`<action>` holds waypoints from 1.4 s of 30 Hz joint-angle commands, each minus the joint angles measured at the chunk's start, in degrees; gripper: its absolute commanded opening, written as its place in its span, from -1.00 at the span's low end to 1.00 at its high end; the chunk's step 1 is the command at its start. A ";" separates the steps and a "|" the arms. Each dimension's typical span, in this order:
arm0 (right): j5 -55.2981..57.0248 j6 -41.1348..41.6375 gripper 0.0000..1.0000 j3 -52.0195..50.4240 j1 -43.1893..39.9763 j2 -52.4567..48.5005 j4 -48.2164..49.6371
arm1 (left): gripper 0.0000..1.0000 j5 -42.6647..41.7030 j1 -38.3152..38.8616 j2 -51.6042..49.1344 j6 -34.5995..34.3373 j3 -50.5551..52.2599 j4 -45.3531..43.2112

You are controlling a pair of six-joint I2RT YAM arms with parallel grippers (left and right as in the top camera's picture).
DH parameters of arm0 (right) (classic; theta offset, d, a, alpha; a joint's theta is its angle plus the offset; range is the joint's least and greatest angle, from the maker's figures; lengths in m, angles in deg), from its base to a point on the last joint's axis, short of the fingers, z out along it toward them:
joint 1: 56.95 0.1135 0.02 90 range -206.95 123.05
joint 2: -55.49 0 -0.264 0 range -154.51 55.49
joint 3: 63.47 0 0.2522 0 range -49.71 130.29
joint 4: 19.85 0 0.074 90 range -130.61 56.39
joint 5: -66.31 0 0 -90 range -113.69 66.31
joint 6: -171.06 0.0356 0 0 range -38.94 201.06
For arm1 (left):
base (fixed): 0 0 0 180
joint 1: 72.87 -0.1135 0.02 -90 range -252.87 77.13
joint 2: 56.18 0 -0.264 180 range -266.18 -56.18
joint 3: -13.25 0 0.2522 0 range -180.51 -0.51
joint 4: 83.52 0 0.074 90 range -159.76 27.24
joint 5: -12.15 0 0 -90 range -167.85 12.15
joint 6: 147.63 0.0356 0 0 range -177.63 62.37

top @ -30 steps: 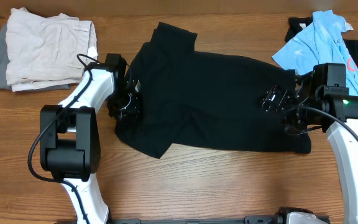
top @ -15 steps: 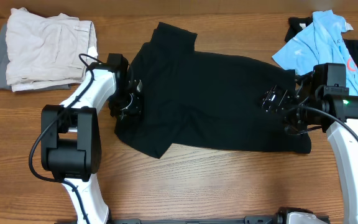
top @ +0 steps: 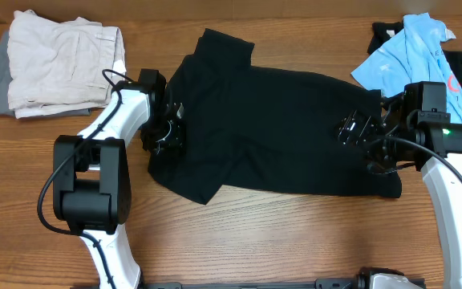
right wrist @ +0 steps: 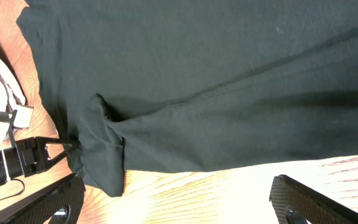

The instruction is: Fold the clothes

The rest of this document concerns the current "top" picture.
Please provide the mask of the plain black t-shirt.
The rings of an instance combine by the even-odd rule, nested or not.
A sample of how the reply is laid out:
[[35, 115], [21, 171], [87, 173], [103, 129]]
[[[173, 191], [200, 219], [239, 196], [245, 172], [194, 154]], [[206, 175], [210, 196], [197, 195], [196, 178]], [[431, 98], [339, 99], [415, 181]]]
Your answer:
[[354, 111], [380, 117], [380, 92], [326, 75], [255, 67], [253, 48], [208, 29], [184, 57], [167, 86], [184, 109], [184, 147], [152, 155], [152, 178], [200, 204], [223, 185], [399, 197], [396, 173], [369, 172], [362, 150], [336, 137], [340, 121]]

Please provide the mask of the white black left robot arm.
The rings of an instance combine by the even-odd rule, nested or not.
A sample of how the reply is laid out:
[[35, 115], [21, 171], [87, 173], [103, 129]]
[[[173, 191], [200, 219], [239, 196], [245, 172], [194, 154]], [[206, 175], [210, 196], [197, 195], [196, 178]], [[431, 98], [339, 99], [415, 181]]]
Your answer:
[[153, 156], [183, 151], [182, 106], [166, 87], [157, 70], [142, 69], [138, 80], [121, 75], [110, 83], [110, 103], [94, 122], [54, 143], [44, 187], [53, 190], [55, 216], [67, 223], [64, 234], [81, 238], [89, 250], [100, 288], [145, 286], [125, 228], [132, 203], [127, 147], [139, 134]]

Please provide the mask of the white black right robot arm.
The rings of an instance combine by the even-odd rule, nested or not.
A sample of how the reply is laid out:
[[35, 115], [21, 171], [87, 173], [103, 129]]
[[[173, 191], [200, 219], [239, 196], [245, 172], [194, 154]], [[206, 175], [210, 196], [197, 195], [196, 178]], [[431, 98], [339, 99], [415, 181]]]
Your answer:
[[370, 173], [421, 172], [439, 230], [444, 287], [462, 289], [462, 124], [452, 123], [446, 111], [446, 86], [410, 83], [381, 105], [386, 113], [380, 119], [360, 111], [344, 118], [338, 141], [361, 148]]

